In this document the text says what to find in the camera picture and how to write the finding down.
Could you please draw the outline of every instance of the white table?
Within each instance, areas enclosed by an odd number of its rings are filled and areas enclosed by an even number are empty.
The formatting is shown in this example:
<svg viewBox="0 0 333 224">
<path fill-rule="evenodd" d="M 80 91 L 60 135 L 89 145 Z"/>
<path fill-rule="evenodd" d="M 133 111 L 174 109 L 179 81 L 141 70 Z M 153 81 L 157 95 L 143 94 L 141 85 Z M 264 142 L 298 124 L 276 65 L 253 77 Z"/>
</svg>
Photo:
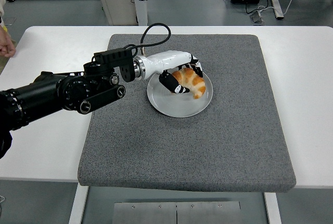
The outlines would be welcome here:
<svg viewBox="0 0 333 224">
<path fill-rule="evenodd" d="M 41 71 L 82 71 L 94 52 L 107 49 L 111 35 L 142 34 L 145 29 L 29 28 L 0 76 L 0 90 L 27 85 Z M 171 27 L 171 31 L 256 35 L 296 175 L 296 188 L 333 188 L 332 28 Z M 167 32 L 155 27 L 149 33 Z M 12 147 L 0 160 L 0 179 L 77 182 L 89 121 L 90 115 L 62 110 L 12 131 Z M 269 205 L 272 195 L 266 196 Z"/>
</svg>

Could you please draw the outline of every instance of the person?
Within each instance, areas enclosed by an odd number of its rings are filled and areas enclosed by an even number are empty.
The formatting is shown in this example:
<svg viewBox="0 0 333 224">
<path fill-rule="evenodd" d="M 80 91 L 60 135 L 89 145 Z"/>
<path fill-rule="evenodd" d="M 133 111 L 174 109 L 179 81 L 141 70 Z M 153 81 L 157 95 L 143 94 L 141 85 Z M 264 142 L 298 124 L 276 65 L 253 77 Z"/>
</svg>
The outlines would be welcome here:
<svg viewBox="0 0 333 224">
<path fill-rule="evenodd" d="M 6 0 L 0 0 L 0 56 L 11 58 L 14 56 L 16 49 L 11 41 L 11 37 L 7 31 L 7 28 L 2 20 L 4 16 L 4 5 Z"/>
</svg>

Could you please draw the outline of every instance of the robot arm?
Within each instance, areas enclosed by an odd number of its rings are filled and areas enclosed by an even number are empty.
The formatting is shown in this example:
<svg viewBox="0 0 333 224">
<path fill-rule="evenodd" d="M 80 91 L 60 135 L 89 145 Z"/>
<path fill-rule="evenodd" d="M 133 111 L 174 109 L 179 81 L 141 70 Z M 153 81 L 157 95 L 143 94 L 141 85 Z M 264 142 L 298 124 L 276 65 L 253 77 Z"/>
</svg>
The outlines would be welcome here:
<svg viewBox="0 0 333 224">
<path fill-rule="evenodd" d="M 160 82 L 173 92 L 179 84 L 168 73 L 168 69 L 187 65 L 202 76 L 198 59 L 188 52 L 166 51 L 149 57 L 136 55 L 140 47 L 162 43 L 128 45 L 97 52 L 92 61 L 83 66 L 84 72 L 42 72 L 27 86 L 0 91 L 0 158 L 11 146 L 11 130 L 19 129 L 61 109 L 88 114 L 124 97 L 126 90 L 123 85 L 119 85 L 119 76 L 114 71 L 116 67 L 120 68 L 121 76 L 126 82 L 136 78 L 145 80 L 154 73 L 160 74 Z"/>
</svg>

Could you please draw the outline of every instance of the gray felt mat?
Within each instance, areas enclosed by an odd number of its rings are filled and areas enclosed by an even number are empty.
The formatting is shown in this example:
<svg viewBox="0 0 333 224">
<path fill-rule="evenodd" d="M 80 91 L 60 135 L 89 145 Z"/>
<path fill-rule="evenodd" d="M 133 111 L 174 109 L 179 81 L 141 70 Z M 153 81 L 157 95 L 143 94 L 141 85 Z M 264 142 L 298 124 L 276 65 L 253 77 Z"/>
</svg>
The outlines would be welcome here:
<svg viewBox="0 0 333 224">
<path fill-rule="evenodd" d="M 114 35 L 109 49 L 139 44 Z M 154 43 L 165 35 L 147 35 Z M 296 178 L 258 38 L 172 35 L 148 55 L 181 50 L 196 56 L 213 84 L 208 107 L 172 118 L 150 104 L 145 81 L 92 114 L 78 171 L 85 186 L 187 191 L 285 192 Z"/>
</svg>

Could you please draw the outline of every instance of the white plate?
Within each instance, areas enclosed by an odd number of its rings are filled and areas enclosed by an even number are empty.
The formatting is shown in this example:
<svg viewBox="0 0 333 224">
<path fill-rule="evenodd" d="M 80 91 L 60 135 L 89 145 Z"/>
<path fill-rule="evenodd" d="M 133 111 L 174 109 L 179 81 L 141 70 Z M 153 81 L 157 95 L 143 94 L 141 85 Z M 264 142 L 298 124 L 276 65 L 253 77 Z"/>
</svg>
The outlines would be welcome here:
<svg viewBox="0 0 333 224">
<path fill-rule="evenodd" d="M 193 99 L 192 93 L 172 94 L 158 80 L 159 74 L 154 74 L 147 86 L 147 95 L 152 106 L 159 112 L 172 117 L 189 117 L 203 111 L 213 97 L 213 85 L 205 73 L 203 79 L 206 91 L 199 99 Z"/>
</svg>

